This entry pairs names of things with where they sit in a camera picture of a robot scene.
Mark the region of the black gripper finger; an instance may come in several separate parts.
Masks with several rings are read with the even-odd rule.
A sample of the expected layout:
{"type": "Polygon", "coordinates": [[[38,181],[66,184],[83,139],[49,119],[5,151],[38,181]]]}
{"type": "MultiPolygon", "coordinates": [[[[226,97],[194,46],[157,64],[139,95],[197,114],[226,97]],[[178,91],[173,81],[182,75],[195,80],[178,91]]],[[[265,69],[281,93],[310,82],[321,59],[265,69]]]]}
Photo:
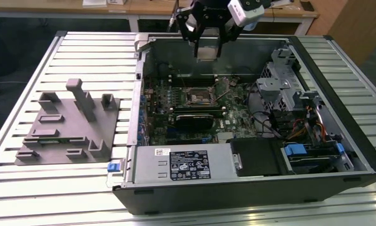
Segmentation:
{"type": "Polygon", "coordinates": [[[223,45],[230,41],[237,41],[242,32],[243,32],[243,27],[239,27],[237,24],[234,24],[230,28],[227,28],[226,25],[219,27],[218,52],[217,52],[218,58],[222,56],[223,45]]]}
{"type": "Polygon", "coordinates": [[[198,58],[199,50],[199,39],[205,32],[205,27],[202,25],[203,19],[203,6],[190,6],[186,8],[178,7],[175,10],[175,19],[179,25],[179,30],[183,36],[183,39],[194,44],[194,57],[198,58]],[[190,18],[195,19],[194,29],[189,29],[187,22],[190,18]]]}

